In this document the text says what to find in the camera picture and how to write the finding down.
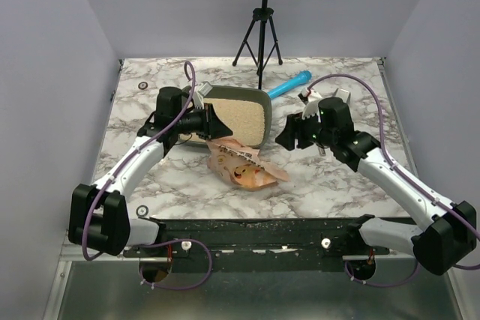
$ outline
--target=plastic bag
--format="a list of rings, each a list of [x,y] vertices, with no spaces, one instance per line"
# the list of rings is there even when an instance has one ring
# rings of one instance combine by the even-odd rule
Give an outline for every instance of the plastic bag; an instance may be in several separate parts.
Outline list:
[[[231,136],[207,141],[211,156],[207,166],[224,181],[246,190],[260,190],[276,185],[278,180],[289,181],[287,172],[261,161],[259,151],[244,146]]]

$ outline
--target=metal floor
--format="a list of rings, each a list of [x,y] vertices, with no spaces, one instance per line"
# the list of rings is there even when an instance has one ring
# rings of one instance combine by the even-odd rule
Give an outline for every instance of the metal floor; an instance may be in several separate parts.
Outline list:
[[[411,259],[378,259],[372,280],[408,276]],[[172,274],[171,286],[201,274]],[[213,273],[198,289],[172,292],[140,285],[137,262],[74,262],[59,319],[461,319],[447,276],[421,271],[399,288],[374,289],[344,273]]]

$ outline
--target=blue cylinder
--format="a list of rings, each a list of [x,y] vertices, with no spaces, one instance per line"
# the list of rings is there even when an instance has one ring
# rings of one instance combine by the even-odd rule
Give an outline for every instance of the blue cylinder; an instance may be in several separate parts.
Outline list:
[[[284,84],[279,85],[277,88],[273,88],[267,94],[269,95],[270,99],[275,99],[276,97],[285,94],[286,92],[296,88],[297,86],[307,84],[310,79],[312,79],[312,73],[308,70],[304,70],[299,75],[288,80]]]

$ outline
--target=snack bag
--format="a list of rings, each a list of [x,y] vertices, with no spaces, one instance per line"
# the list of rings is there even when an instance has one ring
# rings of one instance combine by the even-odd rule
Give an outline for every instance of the snack bag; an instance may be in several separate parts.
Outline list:
[[[277,180],[289,181],[287,172],[261,161],[259,151],[244,146],[231,136],[208,140],[211,156],[207,160],[210,170],[224,181],[233,183],[246,190],[260,190],[276,185]]]

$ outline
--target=white enclosure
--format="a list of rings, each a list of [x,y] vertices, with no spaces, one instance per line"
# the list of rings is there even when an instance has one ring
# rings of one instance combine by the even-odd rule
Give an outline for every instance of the white enclosure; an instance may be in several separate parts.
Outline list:
[[[234,56],[260,0],[0,0],[0,317],[44,313],[119,58]],[[480,0],[271,0],[285,56],[386,56],[420,178],[480,209]],[[479,252],[466,261],[480,261]],[[480,319],[480,273],[458,273]]]

